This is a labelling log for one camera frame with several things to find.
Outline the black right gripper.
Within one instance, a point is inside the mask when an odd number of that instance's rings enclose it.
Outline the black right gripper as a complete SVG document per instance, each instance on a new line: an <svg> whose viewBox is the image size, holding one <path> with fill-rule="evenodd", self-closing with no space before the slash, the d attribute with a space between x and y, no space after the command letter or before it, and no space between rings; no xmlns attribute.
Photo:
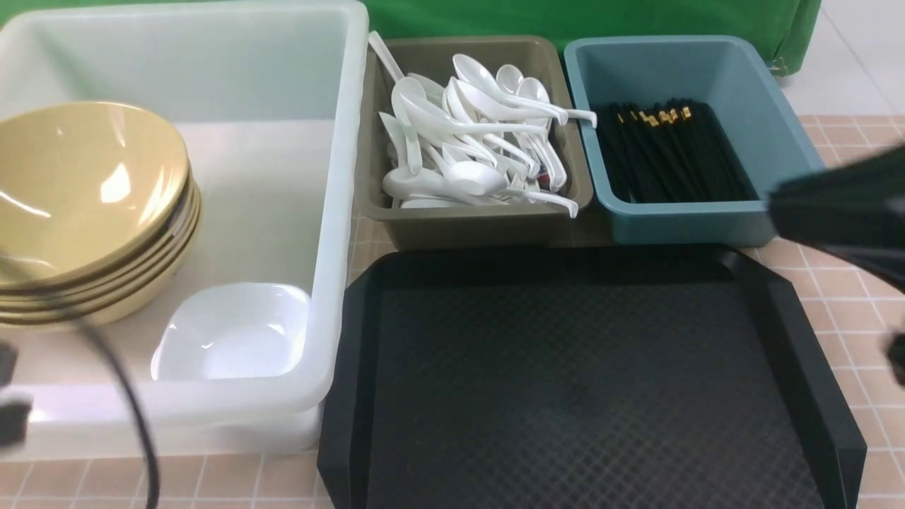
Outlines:
<svg viewBox="0 0 905 509"><path fill-rule="evenodd" d="M781 183L767 199L780 238L904 286L903 145Z"/></svg>

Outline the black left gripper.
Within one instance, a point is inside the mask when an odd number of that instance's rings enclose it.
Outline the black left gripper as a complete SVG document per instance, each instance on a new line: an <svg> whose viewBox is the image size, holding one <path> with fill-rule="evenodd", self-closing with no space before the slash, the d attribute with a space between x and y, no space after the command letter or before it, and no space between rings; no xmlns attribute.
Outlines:
<svg viewBox="0 0 905 509"><path fill-rule="evenodd" d="M22 447L27 438L29 416L33 407L31 399L9 392L18 351L13 345L1 344L1 448Z"/></svg>

